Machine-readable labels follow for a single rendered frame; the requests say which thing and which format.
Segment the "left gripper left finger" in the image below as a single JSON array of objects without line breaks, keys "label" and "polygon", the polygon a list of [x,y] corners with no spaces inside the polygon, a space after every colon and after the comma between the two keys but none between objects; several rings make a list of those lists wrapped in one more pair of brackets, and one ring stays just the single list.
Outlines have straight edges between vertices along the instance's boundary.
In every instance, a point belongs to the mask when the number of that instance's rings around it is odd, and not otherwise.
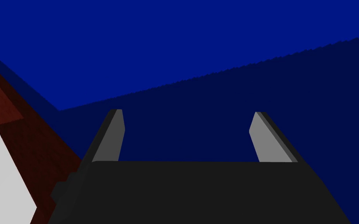
[{"label": "left gripper left finger", "polygon": [[87,150],[84,162],[118,161],[124,134],[123,111],[110,110]]}]

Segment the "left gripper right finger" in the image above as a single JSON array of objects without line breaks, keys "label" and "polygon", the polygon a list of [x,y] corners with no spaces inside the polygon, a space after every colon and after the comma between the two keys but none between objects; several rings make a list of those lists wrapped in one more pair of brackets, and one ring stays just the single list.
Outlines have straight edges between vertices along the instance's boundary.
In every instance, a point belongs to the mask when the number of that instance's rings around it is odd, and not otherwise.
[{"label": "left gripper right finger", "polygon": [[298,162],[290,142],[266,112],[255,112],[249,135],[259,162]]}]

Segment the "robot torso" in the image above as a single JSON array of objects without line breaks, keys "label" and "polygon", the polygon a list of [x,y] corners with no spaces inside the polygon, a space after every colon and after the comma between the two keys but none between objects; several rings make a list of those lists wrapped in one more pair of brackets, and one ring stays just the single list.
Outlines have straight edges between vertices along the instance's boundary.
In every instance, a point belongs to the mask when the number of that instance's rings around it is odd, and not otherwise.
[{"label": "robot torso", "polygon": [[0,136],[0,224],[30,224],[36,208]]}]

